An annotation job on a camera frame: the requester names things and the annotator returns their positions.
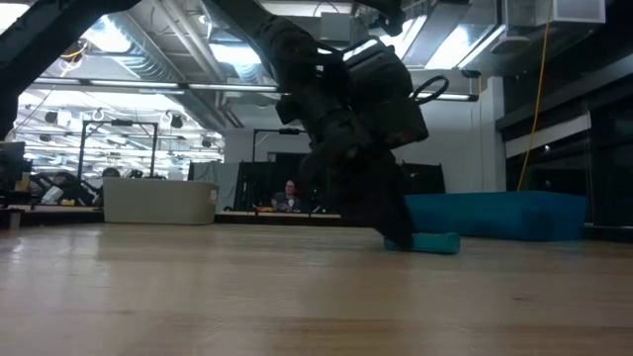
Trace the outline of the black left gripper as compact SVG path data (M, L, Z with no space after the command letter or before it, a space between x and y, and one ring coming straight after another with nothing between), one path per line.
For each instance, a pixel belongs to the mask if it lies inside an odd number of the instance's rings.
M413 246L402 169L392 154L399 128L385 115L336 111L306 128L310 153L300 177L322 184L325 198L402 250Z

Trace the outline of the teal digital clock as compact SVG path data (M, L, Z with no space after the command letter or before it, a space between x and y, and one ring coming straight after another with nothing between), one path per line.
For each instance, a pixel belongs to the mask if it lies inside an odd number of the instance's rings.
M454 255L458 254L461 248L461 236L453 232L441 234L420 232L415 233L411 239L411 247L404 248L404 251Z

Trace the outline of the person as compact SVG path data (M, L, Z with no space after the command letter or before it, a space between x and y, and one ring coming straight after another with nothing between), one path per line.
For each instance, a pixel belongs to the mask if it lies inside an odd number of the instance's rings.
M102 179L105 178L120 178L121 173L117 168L108 167L106 168L101 175ZM94 206L101 208L104 205L104 183L97 189L97 197L94 201Z
M302 204L297 196L295 182L288 180L284 190L272 196L271 204L275 212L299 213L302 209Z

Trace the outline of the teal blue bin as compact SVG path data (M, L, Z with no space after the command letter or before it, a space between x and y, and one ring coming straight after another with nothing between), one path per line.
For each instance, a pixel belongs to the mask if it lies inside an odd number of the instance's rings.
M587 199L560 193L521 191L409 195L417 230L516 241L580 239Z

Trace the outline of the black partition panel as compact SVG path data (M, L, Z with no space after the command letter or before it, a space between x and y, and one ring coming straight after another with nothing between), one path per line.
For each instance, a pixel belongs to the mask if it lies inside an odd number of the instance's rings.
M325 171L310 183L302 181L299 169L306 156L305 153L269 153L267 161L240 162L232 208L249 211L271 207L272 200L278 200L276 195L284 192L286 183L293 181L295 195L299 199L298 211L332 214L338 193L333 176ZM407 176L407 195L446 192L440 164L415 164L402 160L400 167Z

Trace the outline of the grey cover sheet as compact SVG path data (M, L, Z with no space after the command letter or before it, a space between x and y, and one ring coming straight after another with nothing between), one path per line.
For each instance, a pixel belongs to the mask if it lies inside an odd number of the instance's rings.
M238 178L238 163L191 162L188 179L205 181L220 187L216 202L216 212L221 213L234 207L235 191Z

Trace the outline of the ceiling light strip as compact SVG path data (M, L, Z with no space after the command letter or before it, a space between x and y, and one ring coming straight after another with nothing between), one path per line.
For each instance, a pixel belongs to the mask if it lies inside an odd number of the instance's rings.
M126 80L96 80L89 81L94 86L122 87L122 88L146 88L146 89L180 89L178 83L172 82L147 82L147 81L126 81Z
M268 85L244 85L225 83L190 83L187 84L191 90L227 91L227 92L254 92L254 93L277 93L279 88Z

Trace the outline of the grey plastic bin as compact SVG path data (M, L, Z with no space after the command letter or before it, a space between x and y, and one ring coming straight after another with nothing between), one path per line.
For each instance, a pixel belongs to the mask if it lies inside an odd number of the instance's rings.
M204 181L105 178L104 219L106 223L211 224L219 189Z

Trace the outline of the white ceiling air unit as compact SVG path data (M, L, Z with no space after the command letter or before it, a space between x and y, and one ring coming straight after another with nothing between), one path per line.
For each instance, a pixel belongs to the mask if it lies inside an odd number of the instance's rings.
M503 0L511 26L538 27L548 22L604 24L605 0Z

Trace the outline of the black monitor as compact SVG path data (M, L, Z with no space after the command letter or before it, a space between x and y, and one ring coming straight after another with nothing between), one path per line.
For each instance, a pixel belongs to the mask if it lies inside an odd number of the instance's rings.
M13 190L22 179L25 148L24 142L0 141L0 190Z

